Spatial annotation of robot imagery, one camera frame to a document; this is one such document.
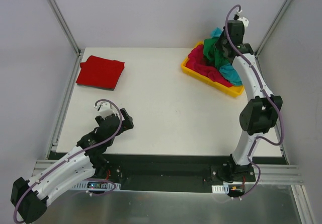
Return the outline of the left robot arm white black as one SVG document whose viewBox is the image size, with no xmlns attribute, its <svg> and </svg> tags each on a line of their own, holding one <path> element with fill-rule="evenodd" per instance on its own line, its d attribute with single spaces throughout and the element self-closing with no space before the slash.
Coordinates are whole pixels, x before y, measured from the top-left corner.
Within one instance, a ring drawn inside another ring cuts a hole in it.
<svg viewBox="0 0 322 224">
<path fill-rule="evenodd" d="M 114 112 L 98 107 L 95 118 L 98 126 L 84 135 L 74 148 L 49 168 L 29 178 L 14 181 L 10 201 L 15 207 L 14 223 L 32 223 L 63 193 L 82 181 L 88 181 L 87 192 L 108 187 L 114 191 L 117 184 L 112 180 L 111 167 L 103 153 L 113 144 L 116 136 L 134 127 L 132 117 L 124 108 Z"/>
</svg>

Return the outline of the right aluminium side rail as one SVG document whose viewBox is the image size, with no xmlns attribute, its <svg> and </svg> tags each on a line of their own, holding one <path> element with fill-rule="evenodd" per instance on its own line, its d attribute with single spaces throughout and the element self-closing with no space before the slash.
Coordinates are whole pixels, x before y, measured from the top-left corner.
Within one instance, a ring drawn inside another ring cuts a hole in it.
<svg viewBox="0 0 322 224">
<path fill-rule="evenodd" d="M 285 140 L 285 124 L 284 124 L 283 116 L 282 116 L 280 110 L 278 109 L 277 105 L 272 101 L 271 97 L 266 92 L 266 90 L 265 89 L 262 89 L 262 90 L 263 90 L 264 96 L 266 97 L 266 99 L 271 104 L 271 106 L 273 107 L 274 111 L 277 114 L 277 118 L 278 118 L 277 122 L 279 123 L 280 127 L 276 127 L 276 131 L 279 134 L 279 137 L 278 137 L 279 141 L 278 142 L 273 142 L 273 141 L 269 140 L 268 138 L 266 138 L 264 136 L 259 136 L 258 139 L 262 139 L 262 140 L 268 142 L 269 144 L 271 144 L 273 146 L 278 146 L 280 148 L 281 152 L 282 152 L 282 156 L 284 157 L 284 159 L 286 161 L 286 164 L 289 164 L 289 160 L 288 160 L 288 157 L 287 157 L 287 154 L 286 154 L 286 149 L 285 149 L 285 147 L 283 145 L 284 140 Z"/>
</svg>

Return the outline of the green t shirt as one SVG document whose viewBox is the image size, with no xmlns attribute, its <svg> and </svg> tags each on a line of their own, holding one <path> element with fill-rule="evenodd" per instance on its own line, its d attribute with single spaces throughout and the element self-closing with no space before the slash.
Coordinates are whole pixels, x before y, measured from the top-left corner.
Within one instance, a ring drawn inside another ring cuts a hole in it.
<svg viewBox="0 0 322 224">
<path fill-rule="evenodd" d="M 222 66 L 229 64 L 228 59 L 223 56 L 222 51 L 215 47 L 218 39 L 219 37 L 213 37 L 205 39 L 203 42 L 203 54 L 208 60 L 207 64 L 215 67 L 217 70 L 219 70 Z"/>
</svg>

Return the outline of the yellow plastic bin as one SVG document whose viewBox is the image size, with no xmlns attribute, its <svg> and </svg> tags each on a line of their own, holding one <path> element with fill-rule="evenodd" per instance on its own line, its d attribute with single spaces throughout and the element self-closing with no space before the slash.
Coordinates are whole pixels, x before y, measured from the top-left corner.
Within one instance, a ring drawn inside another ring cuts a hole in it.
<svg viewBox="0 0 322 224">
<path fill-rule="evenodd" d="M 203 44 L 203 41 L 199 41 L 195 45 L 195 47 L 200 45 L 200 44 Z M 201 81 L 201 82 L 203 82 L 203 83 L 205 83 L 205 84 L 207 84 L 207 85 L 209 85 L 209 86 L 211 86 L 213 88 L 216 88 L 219 91 L 222 91 L 223 93 L 225 93 L 225 94 L 227 94 L 227 95 L 229 95 L 231 97 L 234 97 L 234 98 L 240 96 L 244 92 L 245 88 L 243 86 L 232 86 L 232 87 L 228 88 L 228 87 L 225 87 L 225 86 L 223 86 L 223 85 L 221 85 L 221 84 L 219 84 L 217 82 L 212 82 L 210 79 L 208 79 L 208 78 L 206 78 L 206 77 L 194 72 L 193 70 L 187 68 L 186 67 L 187 61 L 188 61 L 188 56 L 185 58 L 185 60 L 181 64 L 181 69 L 182 69 L 183 73 L 185 73 L 185 74 L 187 74 L 187 75 L 189 75 L 189 76 L 191 76 L 191 77 L 193 77 L 193 78 L 195 78 L 195 79 L 197 79 L 197 80 L 199 80 L 199 81 Z"/>
</svg>

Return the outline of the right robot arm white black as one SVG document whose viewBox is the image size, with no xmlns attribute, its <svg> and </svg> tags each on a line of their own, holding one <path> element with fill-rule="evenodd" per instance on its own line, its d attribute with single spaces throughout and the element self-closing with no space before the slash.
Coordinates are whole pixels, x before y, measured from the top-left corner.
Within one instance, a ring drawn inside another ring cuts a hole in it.
<svg viewBox="0 0 322 224">
<path fill-rule="evenodd" d="M 243 43 L 244 33 L 242 21 L 227 20 L 215 44 L 237 71 L 248 99 L 239 115 L 242 133 L 238 144 L 216 174 L 218 179 L 228 183 L 253 171 L 253 153 L 259 140 L 265 139 L 265 134 L 275 127 L 283 104 L 282 98 L 275 96 L 260 76 L 251 46 Z"/>
</svg>

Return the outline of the magenta t shirt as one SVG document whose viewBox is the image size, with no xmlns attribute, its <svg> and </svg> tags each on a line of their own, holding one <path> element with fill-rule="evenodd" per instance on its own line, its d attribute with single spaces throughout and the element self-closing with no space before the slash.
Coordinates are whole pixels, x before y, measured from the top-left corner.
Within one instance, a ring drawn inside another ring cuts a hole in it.
<svg viewBox="0 0 322 224">
<path fill-rule="evenodd" d="M 217 82 L 228 88 L 232 87 L 233 85 L 222 76 L 219 70 L 207 65 L 207 58 L 204 56 L 203 48 L 203 44 L 200 44 L 190 52 L 186 67 L 210 79 L 212 82 Z"/>
</svg>

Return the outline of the aluminium frame post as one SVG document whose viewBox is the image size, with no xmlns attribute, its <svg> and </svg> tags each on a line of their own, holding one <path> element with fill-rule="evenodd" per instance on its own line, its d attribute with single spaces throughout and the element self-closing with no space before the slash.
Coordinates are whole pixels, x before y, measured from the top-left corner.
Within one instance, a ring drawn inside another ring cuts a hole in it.
<svg viewBox="0 0 322 224">
<path fill-rule="evenodd" d="M 73 48 L 74 52 L 76 53 L 76 55 L 80 55 L 81 53 L 81 49 L 80 47 L 78 46 L 56 0 L 47 0 L 50 8 L 52 9 L 54 15 L 55 15 L 55 18 L 57 19 L 59 25 L 61 26 L 65 36 L 67 37 L 67 40 L 69 41 L 71 47 Z"/>
<path fill-rule="evenodd" d="M 272 23 L 270 24 L 267 32 L 265 33 L 263 39 L 261 40 L 257 50 L 255 51 L 255 55 L 257 57 L 263 51 L 266 43 L 268 42 L 268 40 L 270 39 L 270 37 L 272 36 L 274 31 L 276 30 L 277 26 L 279 25 L 280 21 L 282 20 L 283 16 L 285 15 L 286 11 L 288 10 L 288 8 L 290 7 L 290 5 L 292 4 L 293 1 L 294 0 L 284 0 L 284 2 L 282 3 L 280 9 L 278 10 Z"/>
</svg>

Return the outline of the left aluminium side rail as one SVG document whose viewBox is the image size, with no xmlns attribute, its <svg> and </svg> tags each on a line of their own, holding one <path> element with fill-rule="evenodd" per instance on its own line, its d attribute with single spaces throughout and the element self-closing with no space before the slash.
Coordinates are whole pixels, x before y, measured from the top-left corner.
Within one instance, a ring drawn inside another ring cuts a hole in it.
<svg viewBox="0 0 322 224">
<path fill-rule="evenodd" d="M 61 103 L 61 105 L 59 107 L 57 121 L 56 121 L 56 124 L 54 126 L 52 135 L 50 137 L 47 153 L 45 155 L 46 160 L 48 159 L 48 157 L 49 157 L 49 155 L 50 155 L 50 153 L 52 151 L 53 146 L 57 145 L 57 143 L 58 143 L 60 133 L 61 133 L 61 130 L 62 130 L 62 127 L 63 127 L 63 123 L 64 123 L 64 120 L 65 120 L 65 116 L 66 116 L 68 106 L 69 106 L 69 103 L 70 103 L 70 99 L 71 99 L 71 96 L 72 96 L 72 92 L 73 92 L 73 89 L 74 89 L 75 81 L 76 81 L 76 78 L 77 78 L 77 75 L 78 75 L 79 65 L 80 65 L 80 63 L 81 63 L 81 61 L 83 59 L 84 51 L 85 51 L 84 49 L 81 49 L 80 52 L 78 53 L 78 55 L 76 57 L 76 60 L 75 60 L 75 63 L 74 63 L 73 68 L 72 68 L 71 75 L 70 75 L 69 80 L 67 82 L 67 87 L 66 87 L 66 89 L 64 91 L 62 103 Z"/>
</svg>

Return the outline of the aluminium side rail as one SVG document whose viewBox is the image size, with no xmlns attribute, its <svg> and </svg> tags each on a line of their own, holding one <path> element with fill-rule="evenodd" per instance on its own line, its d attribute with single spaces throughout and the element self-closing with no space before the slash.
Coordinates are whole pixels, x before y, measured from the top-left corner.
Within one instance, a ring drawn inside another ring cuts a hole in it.
<svg viewBox="0 0 322 224">
<path fill-rule="evenodd" d="M 278 146 L 280 148 L 281 152 L 282 152 L 282 156 L 284 157 L 284 159 L 286 161 L 286 164 L 289 164 L 289 160 L 288 160 L 288 157 L 287 157 L 287 154 L 286 154 L 286 149 L 285 149 L 285 147 L 283 145 L 284 140 L 285 140 L 285 124 L 284 124 L 283 116 L 282 116 L 280 110 L 278 109 L 277 105 L 272 101 L 271 97 L 266 92 L 266 90 L 265 89 L 262 89 L 262 90 L 263 90 L 264 96 L 266 97 L 266 99 L 271 104 L 271 106 L 273 107 L 274 111 L 277 114 L 277 118 L 278 118 L 277 122 L 279 123 L 280 127 L 276 127 L 276 131 L 279 134 L 279 137 L 278 137 L 279 141 L 278 142 L 273 142 L 273 141 L 269 140 L 268 138 L 266 138 L 264 136 L 259 136 L 258 139 L 262 139 L 262 140 L 268 142 L 269 144 L 271 144 L 273 146 Z"/>
<path fill-rule="evenodd" d="M 78 53 L 78 55 L 76 57 L 76 60 L 75 60 L 75 63 L 74 63 L 73 68 L 72 68 L 71 75 L 70 75 L 69 80 L 67 82 L 67 87 L 66 87 L 66 89 L 64 91 L 62 103 L 61 103 L 61 105 L 59 107 L 57 121 L 56 121 L 56 124 L 54 126 L 52 135 L 50 137 L 47 153 L 45 155 L 46 160 L 48 159 L 48 157 L 49 157 L 49 155 L 50 155 L 50 153 L 52 151 L 53 146 L 57 145 L 57 143 L 58 143 L 60 133 L 61 133 L 61 130 L 62 130 L 62 127 L 63 127 L 63 123 L 64 123 L 64 120 L 65 120 L 65 116 L 66 116 L 68 106 L 69 106 L 69 103 L 70 103 L 70 99 L 71 99 L 71 96 L 72 96 L 72 92 L 73 92 L 73 89 L 74 89 L 75 81 L 76 81 L 76 78 L 77 78 L 77 75 L 78 75 L 79 65 L 80 65 L 80 63 L 81 63 L 81 61 L 83 59 L 84 51 L 85 51 L 84 49 L 81 49 L 80 52 Z"/>
</svg>

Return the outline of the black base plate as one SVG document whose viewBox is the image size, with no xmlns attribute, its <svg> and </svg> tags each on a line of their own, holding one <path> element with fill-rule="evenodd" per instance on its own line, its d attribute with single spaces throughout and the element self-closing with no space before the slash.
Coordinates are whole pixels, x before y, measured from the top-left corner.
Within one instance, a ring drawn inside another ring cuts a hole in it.
<svg viewBox="0 0 322 224">
<path fill-rule="evenodd" d="M 255 167 L 228 174 L 228 156 L 162 156 L 103 154 L 95 179 L 108 178 L 121 190 L 210 193 L 223 183 L 255 182 Z"/>
</svg>

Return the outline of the front aluminium rail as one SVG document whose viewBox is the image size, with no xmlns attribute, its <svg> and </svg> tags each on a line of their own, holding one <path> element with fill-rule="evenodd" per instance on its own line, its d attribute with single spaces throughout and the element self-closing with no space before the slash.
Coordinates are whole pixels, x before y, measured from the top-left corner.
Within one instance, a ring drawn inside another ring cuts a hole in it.
<svg viewBox="0 0 322 224">
<path fill-rule="evenodd" d="M 40 174 L 57 160 L 37 160 L 32 177 Z M 267 185 L 304 185 L 299 167 L 295 165 L 264 165 L 258 164 L 261 170 L 259 184 Z"/>
</svg>

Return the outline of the folded red t shirt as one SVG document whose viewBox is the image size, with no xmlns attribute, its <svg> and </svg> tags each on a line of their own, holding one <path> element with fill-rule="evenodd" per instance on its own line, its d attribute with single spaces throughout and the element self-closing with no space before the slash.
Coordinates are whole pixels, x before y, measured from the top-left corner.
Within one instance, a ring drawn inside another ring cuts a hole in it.
<svg viewBox="0 0 322 224">
<path fill-rule="evenodd" d="M 113 91 L 125 63 L 91 55 L 85 62 L 80 63 L 80 68 L 76 84 Z"/>
</svg>

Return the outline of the teal t shirt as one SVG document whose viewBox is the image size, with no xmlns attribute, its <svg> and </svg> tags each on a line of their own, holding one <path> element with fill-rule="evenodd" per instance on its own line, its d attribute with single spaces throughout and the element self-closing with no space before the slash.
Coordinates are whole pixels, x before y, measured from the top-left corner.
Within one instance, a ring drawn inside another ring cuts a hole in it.
<svg viewBox="0 0 322 224">
<path fill-rule="evenodd" d="M 212 33 L 211 33 L 211 37 L 219 37 L 222 33 L 222 29 L 216 27 Z M 233 86 L 241 86 L 242 85 L 242 81 L 237 73 L 237 71 L 234 69 L 234 67 L 229 63 L 227 65 L 222 66 L 219 69 L 219 72 L 221 73 L 221 75 L 227 80 L 229 81 Z"/>
</svg>

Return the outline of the left aluminium frame post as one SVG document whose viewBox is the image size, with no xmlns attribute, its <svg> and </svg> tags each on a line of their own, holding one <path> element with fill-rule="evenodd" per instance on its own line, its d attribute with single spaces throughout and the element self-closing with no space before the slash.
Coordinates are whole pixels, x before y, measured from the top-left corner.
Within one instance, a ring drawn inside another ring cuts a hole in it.
<svg viewBox="0 0 322 224">
<path fill-rule="evenodd" d="M 54 15 L 55 15 L 55 18 L 57 19 L 59 25 L 61 26 L 65 36 L 67 37 L 67 40 L 69 41 L 71 47 L 73 48 L 74 52 L 76 53 L 76 55 L 80 55 L 81 53 L 81 49 L 80 47 L 78 46 L 56 0 L 47 0 L 50 8 L 52 9 Z"/>
</svg>

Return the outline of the right aluminium frame post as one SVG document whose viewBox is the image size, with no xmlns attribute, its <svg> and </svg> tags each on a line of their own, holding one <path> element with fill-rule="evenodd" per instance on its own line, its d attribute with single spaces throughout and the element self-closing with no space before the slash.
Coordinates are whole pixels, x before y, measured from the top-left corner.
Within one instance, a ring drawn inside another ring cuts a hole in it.
<svg viewBox="0 0 322 224">
<path fill-rule="evenodd" d="M 280 9 L 278 10 L 272 23 L 270 24 L 267 32 L 265 33 L 263 39 L 261 40 L 257 50 L 255 51 L 255 55 L 257 57 L 263 51 L 266 43 L 268 42 L 268 40 L 270 39 L 270 37 L 272 36 L 274 31 L 276 30 L 277 26 L 279 25 L 280 21 L 282 20 L 283 16 L 285 15 L 286 11 L 288 10 L 288 8 L 290 7 L 290 5 L 292 4 L 293 1 L 294 0 L 284 0 L 284 2 L 282 3 Z"/>
</svg>

